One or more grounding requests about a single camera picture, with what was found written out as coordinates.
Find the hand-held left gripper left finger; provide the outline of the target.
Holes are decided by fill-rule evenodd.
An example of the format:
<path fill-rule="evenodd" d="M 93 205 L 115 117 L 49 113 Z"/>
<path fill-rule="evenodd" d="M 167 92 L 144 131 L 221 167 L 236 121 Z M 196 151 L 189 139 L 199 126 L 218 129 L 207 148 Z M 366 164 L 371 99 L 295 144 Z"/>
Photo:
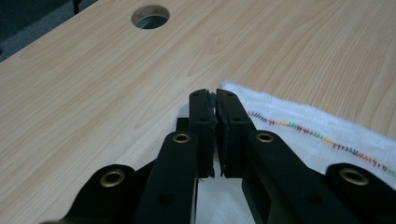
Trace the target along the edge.
<path fill-rule="evenodd" d="M 198 137 L 198 176 L 214 177 L 215 130 L 217 118 L 214 113 L 215 97 L 206 89 L 189 95 L 187 117 L 177 118 L 177 131 L 190 131 Z"/>

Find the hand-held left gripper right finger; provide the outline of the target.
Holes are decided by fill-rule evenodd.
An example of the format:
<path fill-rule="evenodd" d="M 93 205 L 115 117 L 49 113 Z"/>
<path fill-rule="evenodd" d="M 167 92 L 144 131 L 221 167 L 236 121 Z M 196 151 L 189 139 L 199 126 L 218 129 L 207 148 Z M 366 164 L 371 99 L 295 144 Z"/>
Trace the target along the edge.
<path fill-rule="evenodd" d="M 217 141 L 221 174 L 227 178 L 243 175 L 245 146 L 254 125 L 238 96 L 217 89 Z"/>

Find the white cloth with colourful stitching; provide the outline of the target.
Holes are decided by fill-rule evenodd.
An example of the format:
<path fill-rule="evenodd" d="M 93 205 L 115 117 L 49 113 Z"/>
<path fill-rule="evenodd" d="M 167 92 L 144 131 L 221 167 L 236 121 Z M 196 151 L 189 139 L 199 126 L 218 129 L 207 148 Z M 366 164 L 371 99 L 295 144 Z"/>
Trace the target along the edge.
<path fill-rule="evenodd" d="M 258 130 L 280 136 L 309 168 L 324 174 L 336 163 L 357 165 L 396 190 L 396 140 L 310 105 L 225 81 Z M 196 224 L 255 224 L 239 179 L 202 179 Z"/>

